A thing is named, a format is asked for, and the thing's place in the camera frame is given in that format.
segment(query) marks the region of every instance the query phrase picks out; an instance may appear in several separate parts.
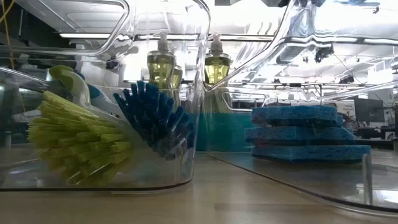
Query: table surface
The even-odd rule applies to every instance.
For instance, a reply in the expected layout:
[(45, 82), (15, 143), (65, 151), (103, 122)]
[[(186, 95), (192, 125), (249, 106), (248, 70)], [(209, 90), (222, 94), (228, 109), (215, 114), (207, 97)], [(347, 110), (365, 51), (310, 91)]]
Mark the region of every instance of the table surface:
[(3, 192), (3, 223), (396, 223), (338, 210), (284, 185), (197, 155), (189, 184), (152, 195)]

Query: brush bristles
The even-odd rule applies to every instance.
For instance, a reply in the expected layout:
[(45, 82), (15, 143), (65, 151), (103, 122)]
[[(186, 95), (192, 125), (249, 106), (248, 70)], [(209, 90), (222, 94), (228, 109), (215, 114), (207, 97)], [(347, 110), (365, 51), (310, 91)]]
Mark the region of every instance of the brush bristles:
[(49, 91), (39, 110), (29, 141), (49, 169), (63, 169), (67, 183), (107, 184), (128, 161), (130, 143), (113, 124)]

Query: blue dish brush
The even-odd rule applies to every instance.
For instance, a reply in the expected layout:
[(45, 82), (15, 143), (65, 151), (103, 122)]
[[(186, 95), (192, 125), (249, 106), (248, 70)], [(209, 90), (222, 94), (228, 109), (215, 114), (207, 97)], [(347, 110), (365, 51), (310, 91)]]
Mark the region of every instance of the blue dish brush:
[(130, 95), (129, 90), (123, 90), (124, 99), (117, 93), (113, 96), (131, 126), (160, 157), (169, 161), (193, 147), (193, 122), (181, 106), (172, 112), (173, 98), (143, 81), (131, 84), (131, 91)]

